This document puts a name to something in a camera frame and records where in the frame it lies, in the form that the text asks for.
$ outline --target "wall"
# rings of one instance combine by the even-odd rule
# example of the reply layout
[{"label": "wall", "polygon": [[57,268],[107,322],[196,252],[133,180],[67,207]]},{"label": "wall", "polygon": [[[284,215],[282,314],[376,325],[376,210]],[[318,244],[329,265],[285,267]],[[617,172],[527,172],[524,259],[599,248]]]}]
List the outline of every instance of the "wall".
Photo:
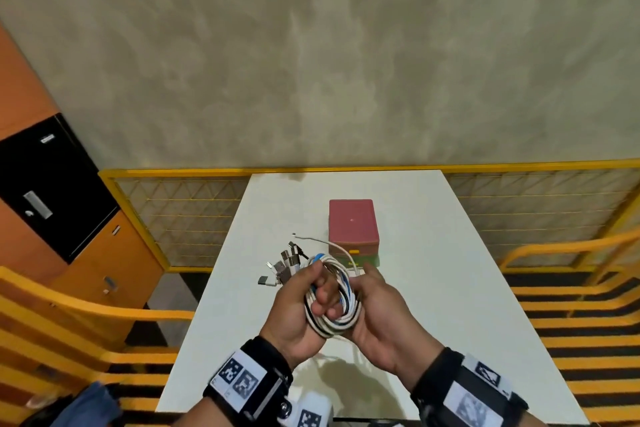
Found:
[{"label": "wall", "polygon": [[639,156],[640,0],[0,0],[105,167]]}]

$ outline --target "pink box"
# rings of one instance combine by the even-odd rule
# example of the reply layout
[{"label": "pink box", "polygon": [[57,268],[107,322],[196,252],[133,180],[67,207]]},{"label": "pink box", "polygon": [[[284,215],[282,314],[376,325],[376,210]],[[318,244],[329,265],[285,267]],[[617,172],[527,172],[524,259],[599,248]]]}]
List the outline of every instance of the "pink box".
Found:
[{"label": "pink box", "polygon": [[[360,255],[377,255],[380,245],[376,213],[371,199],[331,199],[329,201],[329,241],[347,252],[358,250]],[[334,257],[344,255],[329,246]]]}]

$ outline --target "charging cable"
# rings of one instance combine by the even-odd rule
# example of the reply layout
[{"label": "charging cable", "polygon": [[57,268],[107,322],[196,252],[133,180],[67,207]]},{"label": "charging cable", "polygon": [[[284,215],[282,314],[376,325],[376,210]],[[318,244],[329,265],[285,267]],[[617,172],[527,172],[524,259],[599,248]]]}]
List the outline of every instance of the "charging cable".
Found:
[{"label": "charging cable", "polygon": [[[336,248],[342,250],[347,255],[347,257],[349,257],[349,263],[351,264],[351,267],[353,268],[356,276],[360,274],[351,254],[340,245],[336,245],[335,243],[332,243],[330,241],[320,240],[313,237],[299,237],[295,233],[293,233],[292,235],[294,239],[313,240],[319,243],[324,243],[326,245],[335,246]],[[342,304],[342,310],[344,312],[340,318],[335,320],[327,318],[324,314],[322,316],[315,316],[313,312],[311,312],[311,304],[316,301],[316,286],[311,286],[311,289],[309,289],[307,295],[305,296],[305,312],[307,313],[307,322],[309,323],[311,328],[316,333],[318,333],[318,335],[322,336],[325,339],[329,339],[333,336],[339,336],[346,330],[355,326],[356,322],[358,322],[358,317],[360,317],[360,309],[362,308],[362,304],[360,303],[360,300],[358,299],[356,293],[353,292],[351,286],[349,285],[348,269],[337,259],[332,257],[332,255],[329,255],[328,253],[318,253],[316,256],[310,257],[307,260],[306,264],[300,264],[300,268],[308,267],[318,260],[323,262],[324,267],[335,275],[338,281],[340,304]]]}]

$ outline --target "white device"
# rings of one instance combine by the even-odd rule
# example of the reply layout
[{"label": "white device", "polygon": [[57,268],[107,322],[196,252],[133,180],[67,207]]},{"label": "white device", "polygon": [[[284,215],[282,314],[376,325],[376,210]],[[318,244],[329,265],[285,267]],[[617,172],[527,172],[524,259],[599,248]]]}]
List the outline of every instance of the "white device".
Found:
[{"label": "white device", "polygon": [[285,398],[278,422],[284,427],[327,427],[333,423],[333,406],[318,392],[307,392],[297,402]]}]

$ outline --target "white table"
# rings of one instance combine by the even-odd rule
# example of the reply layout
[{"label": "white table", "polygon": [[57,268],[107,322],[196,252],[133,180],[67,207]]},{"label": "white table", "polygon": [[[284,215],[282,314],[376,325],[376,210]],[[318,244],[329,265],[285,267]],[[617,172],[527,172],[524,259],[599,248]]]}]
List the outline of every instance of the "white table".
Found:
[{"label": "white table", "polygon": [[[185,412],[215,369],[267,317],[275,287],[259,286],[291,240],[328,237],[330,199],[373,199],[380,271],[444,344],[505,375],[542,421],[588,424],[465,211],[439,171],[256,174],[158,404]],[[326,251],[310,241],[308,255]],[[409,393],[347,342],[329,340],[294,372],[291,393],[328,395],[337,417],[417,419]]]}]

